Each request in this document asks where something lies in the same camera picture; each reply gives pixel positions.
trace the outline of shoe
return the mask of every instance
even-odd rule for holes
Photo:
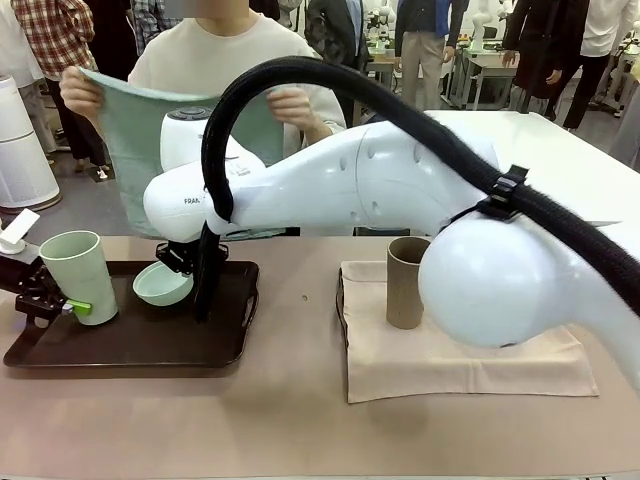
[[[76,173],[82,173],[84,172],[84,169],[87,167],[87,161],[84,159],[81,160],[77,160],[76,161],[76,167],[73,169],[74,172]]]

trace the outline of red plaid shirt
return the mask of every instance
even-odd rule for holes
[[[71,66],[97,70],[87,45],[94,35],[93,17],[82,0],[12,0],[11,4],[47,78],[59,80]]]

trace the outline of green object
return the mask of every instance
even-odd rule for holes
[[[73,307],[73,313],[76,315],[89,315],[91,314],[91,304],[84,302],[77,302],[76,300],[67,300],[67,303]]]
[[[69,303],[80,323],[100,325],[115,317],[118,305],[98,235],[57,235],[42,244],[40,257],[62,293],[73,299]]]
[[[184,300],[192,288],[192,276],[175,273],[162,262],[148,266],[133,281],[136,295],[156,307],[166,307]]]
[[[82,71],[104,91],[100,123],[129,224],[143,235],[158,236],[144,213],[142,198],[149,182],[162,173],[162,121],[167,113],[177,108],[214,108],[219,97],[136,88],[100,73]],[[267,166],[284,157],[284,127],[273,118],[265,95],[253,99],[242,111],[232,135]]]

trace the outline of green towel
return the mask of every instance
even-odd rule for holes
[[[144,213],[142,198],[149,182],[162,173],[162,120],[167,113],[180,107],[214,108],[220,97],[137,88],[100,73],[82,71],[104,90],[100,124],[129,224],[142,235],[156,237],[158,233]],[[265,95],[253,99],[242,111],[232,135],[267,166],[283,159],[283,125],[273,118]],[[273,235],[273,232],[254,233],[251,238]]]

